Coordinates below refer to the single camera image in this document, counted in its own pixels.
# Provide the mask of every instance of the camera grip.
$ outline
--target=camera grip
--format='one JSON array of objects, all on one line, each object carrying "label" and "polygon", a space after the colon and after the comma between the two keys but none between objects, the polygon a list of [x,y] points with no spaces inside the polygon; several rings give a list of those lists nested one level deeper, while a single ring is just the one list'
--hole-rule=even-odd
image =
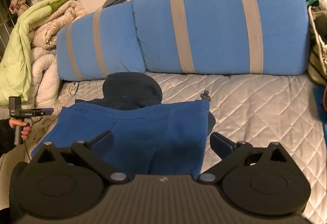
[{"label": "camera grip", "polygon": [[22,130],[24,127],[17,125],[15,127],[15,141],[14,145],[22,145],[23,139],[22,139]]},{"label": "camera grip", "polygon": [[[27,123],[26,126],[29,126],[29,123],[32,121],[30,118],[25,118],[23,120],[24,122]],[[23,139],[22,139],[22,130],[24,129],[24,127],[26,126],[19,126],[16,125],[15,127],[15,140],[14,140],[14,145],[22,145],[24,143]]]}]

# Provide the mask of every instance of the round screw head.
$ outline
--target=round screw head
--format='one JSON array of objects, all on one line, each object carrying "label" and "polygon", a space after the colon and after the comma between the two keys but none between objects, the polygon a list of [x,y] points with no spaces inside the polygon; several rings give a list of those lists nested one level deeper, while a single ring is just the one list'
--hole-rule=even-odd
[{"label": "round screw head", "polygon": [[110,175],[110,178],[114,181],[123,181],[127,178],[127,175],[122,172],[115,172]]},{"label": "round screw head", "polygon": [[203,173],[200,175],[199,179],[203,182],[212,182],[216,179],[216,176],[211,173]]},{"label": "round screw head", "polygon": [[162,182],[166,182],[168,180],[169,179],[166,176],[163,176],[163,177],[159,178],[159,181],[162,181]]}]

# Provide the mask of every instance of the blue pillow with gray stripes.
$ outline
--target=blue pillow with gray stripes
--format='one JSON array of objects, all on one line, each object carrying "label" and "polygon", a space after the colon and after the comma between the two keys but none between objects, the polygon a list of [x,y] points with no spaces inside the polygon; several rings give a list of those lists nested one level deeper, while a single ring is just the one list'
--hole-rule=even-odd
[{"label": "blue pillow with gray stripes", "polygon": [[96,11],[64,27],[57,37],[57,57],[59,76],[68,81],[145,72],[133,2]]},{"label": "blue pillow with gray stripes", "polygon": [[134,0],[151,72],[299,75],[307,70],[305,0]]}]

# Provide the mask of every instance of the light green blanket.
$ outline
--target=light green blanket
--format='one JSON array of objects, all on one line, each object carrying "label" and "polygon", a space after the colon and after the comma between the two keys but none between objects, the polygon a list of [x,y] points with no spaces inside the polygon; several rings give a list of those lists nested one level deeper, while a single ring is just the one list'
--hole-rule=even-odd
[{"label": "light green blanket", "polygon": [[27,101],[31,84],[31,46],[27,34],[30,25],[51,14],[49,4],[60,0],[44,0],[28,8],[17,20],[0,63],[0,105],[8,105],[10,96]]}]

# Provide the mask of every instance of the bed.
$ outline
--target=bed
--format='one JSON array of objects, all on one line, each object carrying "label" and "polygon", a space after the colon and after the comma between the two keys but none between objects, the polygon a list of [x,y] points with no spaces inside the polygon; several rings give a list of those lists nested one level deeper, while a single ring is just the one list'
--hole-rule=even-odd
[{"label": "bed", "polygon": [[[327,222],[326,143],[313,97],[314,84],[307,74],[146,74],[162,88],[163,103],[197,100],[208,90],[212,99],[210,110],[216,118],[214,132],[256,147],[281,142],[311,184],[304,216],[314,224]],[[102,98],[103,82],[80,82],[66,106],[74,104],[75,99]],[[208,140],[202,171],[219,161]]]}]

